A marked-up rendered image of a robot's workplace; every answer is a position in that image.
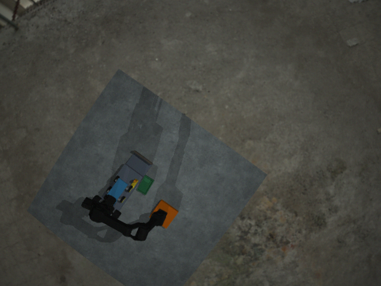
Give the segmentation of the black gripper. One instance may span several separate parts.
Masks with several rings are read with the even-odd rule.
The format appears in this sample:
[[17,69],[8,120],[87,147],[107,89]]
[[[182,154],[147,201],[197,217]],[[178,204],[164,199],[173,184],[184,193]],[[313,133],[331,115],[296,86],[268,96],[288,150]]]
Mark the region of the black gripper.
[[[100,199],[102,199],[101,197],[99,197],[98,195],[96,195],[96,196],[94,196],[93,197],[93,200],[95,200],[95,201],[97,201],[97,203],[98,204],[105,204],[104,202],[105,201],[100,201]],[[100,202],[99,202],[100,201]],[[107,205],[107,204],[106,204]],[[114,218],[116,218],[116,219],[118,219],[118,217],[120,217],[120,215],[121,215],[121,212],[120,211],[118,211],[117,209],[115,210],[115,212],[113,213],[113,211],[114,211],[114,207],[112,208],[112,209],[109,209],[110,207],[107,205],[107,207],[108,207],[108,210],[109,210],[109,215],[111,215],[112,217],[114,217]]]

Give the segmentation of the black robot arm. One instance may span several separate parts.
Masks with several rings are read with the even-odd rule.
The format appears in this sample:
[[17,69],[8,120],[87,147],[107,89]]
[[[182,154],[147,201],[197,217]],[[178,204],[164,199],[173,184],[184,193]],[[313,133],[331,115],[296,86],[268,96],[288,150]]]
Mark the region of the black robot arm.
[[[104,196],[104,201],[105,204],[98,204],[97,201],[91,200],[90,198],[86,197],[81,206],[85,209],[90,210],[89,217],[92,221],[97,223],[104,223],[112,227],[113,229],[119,231],[124,236],[130,237],[136,241],[145,241],[150,230],[154,226],[162,226],[167,216],[166,211],[158,209],[156,212],[152,214],[150,220],[147,223],[137,222],[130,225],[108,214],[109,210],[107,205],[110,207],[109,209],[112,209],[114,203],[117,201],[116,198],[106,194]],[[136,228],[138,228],[138,230],[136,232],[136,235],[133,236],[131,234],[132,229]]]

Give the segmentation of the yellow wedge chock with orange handle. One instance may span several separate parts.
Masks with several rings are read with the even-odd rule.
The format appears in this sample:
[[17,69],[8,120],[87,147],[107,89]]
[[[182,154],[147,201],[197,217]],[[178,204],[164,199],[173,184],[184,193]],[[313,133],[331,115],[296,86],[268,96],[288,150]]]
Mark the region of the yellow wedge chock with orange handle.
[[139,181],[137,180],[137,179],[135,179],[134,181],[133,181],[133,183],[131,184],[131,186],[133,186],[133,188],[134,188],[134,186],[138,183]]

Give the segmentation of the green tray floor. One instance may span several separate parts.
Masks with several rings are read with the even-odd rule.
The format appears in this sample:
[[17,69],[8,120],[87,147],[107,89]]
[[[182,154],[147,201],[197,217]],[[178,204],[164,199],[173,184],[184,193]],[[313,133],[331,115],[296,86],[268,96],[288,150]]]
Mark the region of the green tray floor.
[[152,183],[153,183],[153,180],[151,180],[150,178],[145,177],[138,189],[141,190],[142,192],[146,193]]

